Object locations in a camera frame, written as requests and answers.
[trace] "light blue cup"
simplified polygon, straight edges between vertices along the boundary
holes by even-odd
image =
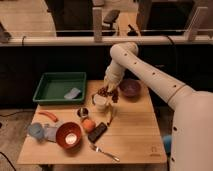
[[[44,139],[44,129],[39,122],[35,122],[28,126],[27,132],[30,136],[34,137],[37,140],[43,140]]]

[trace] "metal spoon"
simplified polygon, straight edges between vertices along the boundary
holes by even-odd
[[[114,155],[112,155],[112,154],[110,154],[110,153],[106,153],[106,152],[102,151],[102,150],[101,150],[99,147],[97,147],[95,144],[90,144],[90,148],[91,148],[92,150],[96,151],[96,152],[100,152],[100,153],[102,153],[102,154],[104,154],[104,155],[106,155],[106,156],[108,156],[108,157],[114,159],[114,160],[117,161],[117,162],[120,161],[120,159],[119,159],[118,157],[116,157],[116,156],[114,156]]]

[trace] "green tray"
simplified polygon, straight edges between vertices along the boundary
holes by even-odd
[[[81,90],[81,93],[74,99],[65,99],[64,95],[74,87]],[[40,105],[82,104],[85,94],[85,72],[44,73],[33,96],[33,102]]]

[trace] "handle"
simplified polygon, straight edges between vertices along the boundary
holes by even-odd
[[[49,117],[53,122],[58,122],[58,118],[53,114],[48,111],[39,111],[38,114],[40,115],[46,115]]]
[[[114,156],[114,155],[112,155],[112,154],[110,154],[110,153],[106,153],[106,152],[103,152],[103,151],[101,151],[101,152],[102,152],[103,154],[105,154],[106,156],[108,156],[108,157],[114,159],[115,161],[120,162],[120,159],[119,159],[118,157],[116,157],[116,156]]]

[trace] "bowl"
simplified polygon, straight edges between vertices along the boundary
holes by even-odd
[[[141,85],[137,80],[124,79],[119,84],[121,93],[126,97],[135,97],[140,94]]]
[[[69,149],[80,142],[81,136],[80,126],[74,122],[67,122],[58,128],[56,143],[62,148]]]

